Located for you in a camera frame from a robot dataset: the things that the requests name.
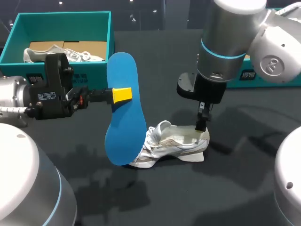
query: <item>box label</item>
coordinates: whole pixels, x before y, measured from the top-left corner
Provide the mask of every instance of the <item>box label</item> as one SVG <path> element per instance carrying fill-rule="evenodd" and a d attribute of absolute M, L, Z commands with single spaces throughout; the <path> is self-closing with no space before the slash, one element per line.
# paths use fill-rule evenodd
<path fill-rule="evenodd" d="M 43 81 L 43 75 L 41 73 L 26 74 L 26 77 L 30 84 L 37 83 L 38 81 Z"/>
<path fill-rule="evenodd" d="M 54 100 L 56 98 L 55 92 L 51 93 L 41 93 L 38 94 L 39 100 Z"/>
<path fill-rule="evenodd" d="M 254 80 L 256 78 L 256 72 L 252 69 L 248 69 L 248 70 L 243 70 L 241 72 L 240 81 L 250 81 L 250 80 Z"/>
<path fill-rule="evenodd" d="M 74 74 L 73 79 L 72 79 L 72 83 L 78 83 L 78 84 L 82 84 L 82 83 L 88 83 L 88 79 L 87 79 L 87 74 Z"/>

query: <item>teal box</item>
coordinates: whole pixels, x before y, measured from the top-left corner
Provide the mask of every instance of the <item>teal box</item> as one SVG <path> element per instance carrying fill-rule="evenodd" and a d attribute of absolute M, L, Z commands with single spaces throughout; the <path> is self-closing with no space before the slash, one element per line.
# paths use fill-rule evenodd
<path fill-rule="evenodd" d="M 236 79 L 227 82 L 228 88 L 256 88 L 256 87 L 299 87 L 301 86 L 301 74 L 294 80 L 286 83 L 271 83 L 259 77 L 251 64 L 250 57 L 244 58 L 242 67 Z"/>
<path fill-rule="evenodd" d="M 5 76 L 37 74 L 44 80 L 44 63 L 23 63 L 23 51 L 33 41 L 106 41 L 106 59 L 102 62 L 70 62 L 73 85 L 89 89 L 107 88 L 107 63 L 114 52 L 111 12 L 21 13 L 0 57 Z"/>

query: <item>shoe sole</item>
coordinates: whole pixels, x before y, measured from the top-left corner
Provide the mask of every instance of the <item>shoe sole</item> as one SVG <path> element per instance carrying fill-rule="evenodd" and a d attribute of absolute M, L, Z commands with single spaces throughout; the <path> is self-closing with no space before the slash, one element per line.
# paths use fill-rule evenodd
<path fill-rule="evenodd" d="M 188 161 L 188 162 L 202 162 L 204 161 L 204 151 L 207 149 L 209 145 L 209 138 L 207 139 L 206 143 L 204 142 L 205 147 L 201 147 L 200 149 L 192 152 L 185 152 L 182 154 L 168 154 L 166 156 L 173 156 L 178 158 L 181 161 Z M 151 168 L 160 158 L 154 159 L 153 161 L 146 161 L 146 162 L 136 162 L 130 163 L 129 165 L 138 167 L 138 168 Z"/>

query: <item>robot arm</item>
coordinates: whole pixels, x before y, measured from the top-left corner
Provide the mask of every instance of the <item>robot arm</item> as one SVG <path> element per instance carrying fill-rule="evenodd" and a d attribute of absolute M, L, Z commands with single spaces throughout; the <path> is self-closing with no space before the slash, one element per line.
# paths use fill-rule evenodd
<path fill-rule="evenodd" d="M 21 76 L 0 78 L 0 122 L 26 126 L 24 116 L 37 120 L 70 117 L 88 102 L 108 104 L 132 99 L 131 88 L 89 90 L 73 87 L 73 68 L 64 53 L 50 54 L 45 59 L 47 81 L 28 84 Z"/>
<path fill-rule="evenodd" d="M 266 0 L 213 0 L 198 72 L 182 74 L 177 86 L 180 96 L 199 101 L 196 130 L 205 131 L 211 106 L 220 103 L 247 53 L 256 73 L 269 82 L 291 81 L 300 74 L 301 4 L 278 12 L 265 7 Z"/>

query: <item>shoe lace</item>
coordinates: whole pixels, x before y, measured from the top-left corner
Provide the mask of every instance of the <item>shoe lace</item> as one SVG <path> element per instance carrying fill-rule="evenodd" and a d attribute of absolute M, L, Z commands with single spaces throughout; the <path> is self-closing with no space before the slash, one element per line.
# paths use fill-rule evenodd
<path fill-rule="evenodd" d="M 153 151 L 152 151 L 152 148 L 153 148 L 153 147 L 159 147 L 159 146 L 158 146 L 158 145 L 153 145 L 153 144 L 151 144 L 151 143 L 149 142 L 149 139 L 148 139 L 149 136 L 150 136 L 150 134 L 151 134 L 154 130 L 155 130 L 155 128 L 152 127 L 152 126 L 150 126 L 150 127 L 149 127 L 149 130 L 146 132 L 145 142 L 144 142 L 144 144 L 143 144 L 143 146 L 142 146 L 142 148 L 141 148 L 141 151 L 140 151 L 138 157 L 135 159 L 135 163 L 136 163 L 137 160 L 140 158 L 143 149 L 146 150 L 146 151 L 148 151 L 148 152 L 150 153 L 151 156 L 155 156 L 155 154 L 154 154 Z"/>
<path fill-rule="evenodd" d="M 69 51 L 67 49 L 66 51 L 69 57 L 75 59 L 77 62 L 88 61 L 89 59 L 91 59 L 91 54 L 87 51 L 84 51 L 82 53 L 76 51 Z"/>

